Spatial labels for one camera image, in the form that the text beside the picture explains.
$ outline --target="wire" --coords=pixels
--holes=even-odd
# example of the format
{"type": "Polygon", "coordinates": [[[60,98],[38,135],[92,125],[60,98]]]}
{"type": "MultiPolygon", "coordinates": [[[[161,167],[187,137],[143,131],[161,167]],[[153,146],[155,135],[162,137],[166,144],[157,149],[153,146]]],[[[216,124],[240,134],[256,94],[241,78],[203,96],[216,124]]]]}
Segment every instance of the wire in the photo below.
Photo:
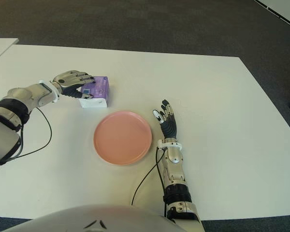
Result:
{"type": "Polygon", "coordinates": [[[7,162],[16,159],[20,155],[20,153],[23,151],[23,148],[24,148],[24,125],[22,125],[22,127],[20,128],[20,150],[17,153],[17,155],[10,157],[7,160],[7,162]]]}
{"type": "MultiPolygon", "coordinates": [[[[163,194],[165,195],[165,188],[164,188],[164,183],[161,177],[161,173],[160,173],[160,169],[159,169],[159,165],[157,162],[157,158],[158,158],[158,151],[156,152],[156,167],[157,167],[157,171],[160,177],[160,181],[161,181],[161,185],[162,185],[162,189],[163,189],[163,194]]],[[[166,202],[164,203],[164,217],[166,217],[166,202]]]]}
{"type": "Polygon", "coordinates": [[[37,152],[37,151],[39,151],[39,150],[42,150],[42,149],[45,148],[47,145],[49,145],[50,141],[52,140],[52,135],[53,135],[52,127],[51,127],[51,125],[50,125],[50,123],[49,123],[47,117],[46,117],[45,114],[42,112],[42,110],[40,110],[39,108],[36,108],[36,109],[39,110],[39,111],[41,112],[41,114],[44,116],[45,120],[47,121],[47,124],[48,124],[48,126],[49,126],[49,130],[50,130],[49,140],[48,140],[48,142],[47,142],[44,146],[42,146],[41,148],[36,149],[36,150],[34,150],[34,151],[31,151],[31,152],[29,152],[29,153],[26,153],[26,154],[24,154],[24,155],[17,156],[17,157],[15,157],[15,158],[13,158],[13,159],[17,159],[17,158],[20,158],[20,157],[24,157],[24,156],[30,155],[30,154],[32,154],[32,153],[34,153],[34,152],[37,152]]]}
{"type": "Polygon", "coordinates": [[[157,161],[157,155],[158,155],[158,148],[156,150],[156,164],[149,170],[149,172],[145,175],[145,177],[142,179],[141,183],[139,184],[139,186],[136,188],[135,192],[134,192],[134,195],[133,195],[133,198],[132,198],[132,202],[131,202],[131,205],[133,205],[133,202],[134,202],[134,198],[135,198],[135,195],[136,195],[136,192],[137,190],[139,189],[139,187],[141,186],[141,184],[144,182],[144,180],[146,179],[146,177],[151,173],[151,171],[158,165],[158,163],[162,160],[163,156],[164,156],[164,150],[163,150],[163,154],[161,155],[160,159],[157,161]]]}

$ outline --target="floor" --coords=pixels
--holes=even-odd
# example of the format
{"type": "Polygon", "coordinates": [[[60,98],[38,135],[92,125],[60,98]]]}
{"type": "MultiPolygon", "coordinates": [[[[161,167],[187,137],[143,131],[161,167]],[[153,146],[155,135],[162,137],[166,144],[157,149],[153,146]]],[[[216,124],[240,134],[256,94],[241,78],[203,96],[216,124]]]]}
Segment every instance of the floor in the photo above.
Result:
{"type": "MultiPolygon", "coordinates": [[[[19,38],[19,44],[239,57],[290,126],[290,25],[254,0],[0,0],[0,37],[19,38]]],[[[0,218],[5,228],[20,222],[0,218]]],[[[204,227],[290,232],[290,216],[205,221],[204,227]]]]}

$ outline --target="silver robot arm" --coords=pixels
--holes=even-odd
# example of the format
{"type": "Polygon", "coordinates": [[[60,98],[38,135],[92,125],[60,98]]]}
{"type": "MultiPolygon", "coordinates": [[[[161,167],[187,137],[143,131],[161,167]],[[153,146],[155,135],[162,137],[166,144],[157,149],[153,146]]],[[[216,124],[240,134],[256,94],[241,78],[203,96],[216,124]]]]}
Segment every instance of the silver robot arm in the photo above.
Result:
{"type": "Polygon", "coordinates": [[[153,111],[160,123],[164,140],[158,141],[158,149],[164,150],[163,163],[163,200],[167,204],[167,218],[174,220],[187,231],[203,232],[203,226],[197,209],[192,203],[183,170],[182,145],[177,142],[177,127],[174,112],[170,104],[162,101],[163,111],[153,111]]]}
{"type": "Polygon", "coordinates": [[[25,88],[10,89],[0,100],[0,165],[18,150],[21,145],[18,131],[29,120],[31,111],[36,107],[56,102],[59,94],[75,98],[92,98],[76,89],[93,83],[94,77],[85,72],[67,71],[56,76],[53,81],[40,81],[25,88]]]}

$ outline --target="pink plate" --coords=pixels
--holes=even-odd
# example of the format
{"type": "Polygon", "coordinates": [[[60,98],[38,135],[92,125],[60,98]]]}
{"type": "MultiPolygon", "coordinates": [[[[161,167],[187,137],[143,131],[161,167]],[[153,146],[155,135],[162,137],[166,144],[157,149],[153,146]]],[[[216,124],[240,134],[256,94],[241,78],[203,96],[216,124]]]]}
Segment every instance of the pink plate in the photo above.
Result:
{"type": "Polygon", "coordinates": [[[106,116],[97,126],[93,144],[105,161],[127,165],[140,160],[151,145],[149,124],[141,116],[118,111],[106,116]]]}

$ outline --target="black fingertip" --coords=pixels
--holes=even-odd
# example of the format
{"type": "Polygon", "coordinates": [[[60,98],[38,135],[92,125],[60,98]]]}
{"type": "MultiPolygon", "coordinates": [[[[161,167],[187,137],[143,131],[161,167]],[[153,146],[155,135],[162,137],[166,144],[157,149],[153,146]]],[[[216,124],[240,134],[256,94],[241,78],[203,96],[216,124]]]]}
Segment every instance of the black fingertip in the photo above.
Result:
{"type": "Polygon", "coordinates": [[[162,101],[162,104],[164,104],[165,106],[167,106],[167,105],[169,105],[169,102],[168,102],[167,100],[164,99],[164,100],[162,101]]]}

